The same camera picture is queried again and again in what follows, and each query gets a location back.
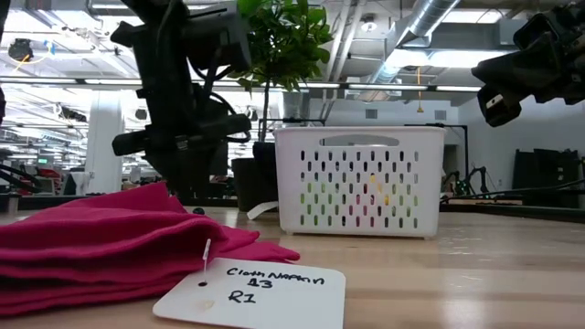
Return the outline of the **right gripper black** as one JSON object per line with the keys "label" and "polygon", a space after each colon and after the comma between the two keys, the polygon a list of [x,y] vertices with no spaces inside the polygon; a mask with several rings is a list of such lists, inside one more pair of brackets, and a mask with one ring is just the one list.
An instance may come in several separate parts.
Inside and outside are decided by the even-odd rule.
{"label": "right gripper black", "polygon": [[528,96],[540,103],[585,101],[585,34],[554,39],[546,32],[527,48],[480,62],[472,73],[484,83],[477,100],[491,127],[517,118]]}

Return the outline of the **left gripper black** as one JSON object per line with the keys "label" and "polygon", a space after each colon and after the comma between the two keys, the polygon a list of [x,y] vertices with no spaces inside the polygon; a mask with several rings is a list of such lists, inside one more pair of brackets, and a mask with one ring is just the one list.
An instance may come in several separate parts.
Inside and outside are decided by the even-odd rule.
{"label": "left gripper black", "polygon": [[245,114],[197,122],[193,130],[181,131],[176,125],[161,127],[149,124],[141,131],[117,135],[112,141],[112,149],[116,155],[121,156],[139,152],[165,153],[188,148],[183,154],[185,190],[175,154],[146,154],[144,159],[161,175],[175,196],[207,199],[210,168],[218,149],[213,145],[226,142],[233,134],[247,133],[250,128],[250,119]]}

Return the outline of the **white perforated plastic basket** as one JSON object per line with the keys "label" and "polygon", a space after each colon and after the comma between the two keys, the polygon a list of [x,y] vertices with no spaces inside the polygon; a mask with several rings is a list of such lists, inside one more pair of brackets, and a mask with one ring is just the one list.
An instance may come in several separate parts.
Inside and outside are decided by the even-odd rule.
{"label": "white perforated plastic basket", "polygon": [[438,231],[445,130],[288,127],[275,132],[287,233],[413,237]]}

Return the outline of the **black plant pot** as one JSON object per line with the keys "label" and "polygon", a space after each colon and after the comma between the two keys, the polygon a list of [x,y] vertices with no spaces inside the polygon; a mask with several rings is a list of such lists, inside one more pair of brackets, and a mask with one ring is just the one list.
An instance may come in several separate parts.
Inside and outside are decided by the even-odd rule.
{"label": "black plant pot", "polygon": [[237,158],[231,161],[231,169],[234,175],[234,188],[238,199],[238,207],[241,212],[248,212],[255,207],[253,188],[253,158]]}

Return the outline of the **black storage cabinet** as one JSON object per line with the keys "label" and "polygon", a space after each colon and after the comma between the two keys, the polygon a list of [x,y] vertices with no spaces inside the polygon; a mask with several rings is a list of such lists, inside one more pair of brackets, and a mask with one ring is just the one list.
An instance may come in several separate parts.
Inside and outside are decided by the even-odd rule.
{"label": "black storage cabinet", "polygon": [[[558,186],[580,179],[581,160],[576,150],[564,151],[534,149],[524,152],[516,149],[512,188]],[[579,208],[576,194],[552,191],[531,193],[524,197],[526,206]]]}

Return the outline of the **white building pillar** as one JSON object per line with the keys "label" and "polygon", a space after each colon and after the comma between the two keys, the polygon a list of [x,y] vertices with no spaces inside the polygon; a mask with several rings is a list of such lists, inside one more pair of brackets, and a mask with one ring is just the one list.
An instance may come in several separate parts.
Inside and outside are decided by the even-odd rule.
{"label": "white building pillar", "polygon": [[85,171],[90,174],[89,193],[114,193],[122,185],[122,158],[115,155],[113,139],[123,133],[124,120],[120,93],[93,92]]}

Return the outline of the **small blank white tag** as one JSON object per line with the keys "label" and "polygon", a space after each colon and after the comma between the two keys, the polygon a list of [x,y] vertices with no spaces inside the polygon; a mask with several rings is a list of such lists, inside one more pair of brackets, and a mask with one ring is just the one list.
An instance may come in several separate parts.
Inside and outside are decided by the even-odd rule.
{"label": "small blank white tag", "polygon": [[277,201],[260,203],[247,212],[247,218],[250,220],[254,220],[263,213],[277,208],[278,205],[279,203]]}

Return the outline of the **magenta cloth napkin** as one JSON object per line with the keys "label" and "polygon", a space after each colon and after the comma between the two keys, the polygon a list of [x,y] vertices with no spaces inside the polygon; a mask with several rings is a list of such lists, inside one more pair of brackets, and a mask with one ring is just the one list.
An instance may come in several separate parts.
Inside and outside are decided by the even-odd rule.
{"label": "magenta cloth napkin", "polygon": [[163,183],[51,207],[0,226],[0,317],[167,293],[216,257],[298,252],[184,209]]}

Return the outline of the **overhead light bar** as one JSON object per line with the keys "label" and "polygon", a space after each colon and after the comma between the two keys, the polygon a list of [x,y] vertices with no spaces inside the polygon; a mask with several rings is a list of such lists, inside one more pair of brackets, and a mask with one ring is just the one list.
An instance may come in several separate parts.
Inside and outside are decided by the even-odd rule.
{"label": "overhead light bar", "polygon": [[[35,78],[0,76],[0,83],[30,84],[48,86],[105,86],[123,89],[139,88],[142,85],[136,79],[88,79],[88,78]],[[426,91],[426,92],[462,92],[474,93],[481,88],[477,86],[454,85],[419,85],[419,84],[366,84],[366,83],[334,83],[334,82],[300,82],[301,90],[375,90],[375,91]]]}

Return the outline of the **white handwritten paper tag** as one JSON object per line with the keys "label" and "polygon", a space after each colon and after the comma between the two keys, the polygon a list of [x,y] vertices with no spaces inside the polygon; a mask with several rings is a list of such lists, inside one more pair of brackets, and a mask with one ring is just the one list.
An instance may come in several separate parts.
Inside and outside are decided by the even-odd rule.
{"label": "white handwritten paper tag", "polygon": [[215,258],[153,306],[157,317],[249,329],[343,329],[346,276],[336,270]]}

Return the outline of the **green leafy artificial plant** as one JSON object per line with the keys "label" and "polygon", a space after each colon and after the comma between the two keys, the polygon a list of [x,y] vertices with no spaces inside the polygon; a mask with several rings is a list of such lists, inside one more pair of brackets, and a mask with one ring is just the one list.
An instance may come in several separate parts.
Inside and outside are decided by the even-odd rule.
{"label": "green leafy artificial plant", "polygon": [[229,76],[245,90],[263,88],[261,118],[269,116],[272,87],[298,91],[300,84],[321,76],[330,59],[322,45],[333,39],[326,9],[308,0],[237,0],[248,24],[251,64]]}

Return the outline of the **black metal frame stand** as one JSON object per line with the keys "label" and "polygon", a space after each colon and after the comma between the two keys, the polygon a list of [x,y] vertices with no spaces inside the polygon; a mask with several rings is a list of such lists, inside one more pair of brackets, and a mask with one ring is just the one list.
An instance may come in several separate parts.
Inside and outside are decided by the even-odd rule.
{"label": "black metal frame stand", "polygon": [[440,200],[448,197],[470,195],[473,189],[468,181],[469,175],[469,137],[468,126],[465,124],[426,123],[409,124],[409,127],[432,129],[432,136],[422,138],[425,148],[432,148],[434,153],[441,155],[440,161],[432,161],[441,173],[437,186],[440,188]]}

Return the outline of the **black aluminium table frame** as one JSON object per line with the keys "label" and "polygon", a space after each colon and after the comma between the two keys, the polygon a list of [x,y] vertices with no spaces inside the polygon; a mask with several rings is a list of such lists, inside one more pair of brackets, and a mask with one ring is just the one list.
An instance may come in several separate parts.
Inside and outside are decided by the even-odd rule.
{"label": "black aluminium table frame", "polygon": [[[81,201],[81,197],[73,196],[27,196],[0,195],[0,215],[8,213],[12,206],[15,210],[43,210],[63,206],[67,203]],[[73,205],[75,208],[106,210],[112,213],[138,213],[139,209],[123,207],[99,207],[97,205]],[[533,218],[558,222],[570,222],[585,225],[585,210],[574,208],[529,207],[513,205],[440,205],[441,212],[478,213],[514,218]]]}

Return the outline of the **silver ventilation duct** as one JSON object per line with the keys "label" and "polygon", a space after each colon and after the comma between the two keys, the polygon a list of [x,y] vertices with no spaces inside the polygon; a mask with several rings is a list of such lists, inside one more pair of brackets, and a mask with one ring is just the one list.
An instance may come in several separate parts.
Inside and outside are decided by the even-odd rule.
{"label": "silver ventilation duct", "polygon": [[461,0],[416,0],[406,17],[393,22],[383,38],[382,59],[373,72],[360,79],[366,84],[392,85],[406,67],[421,67],[432,33]]}

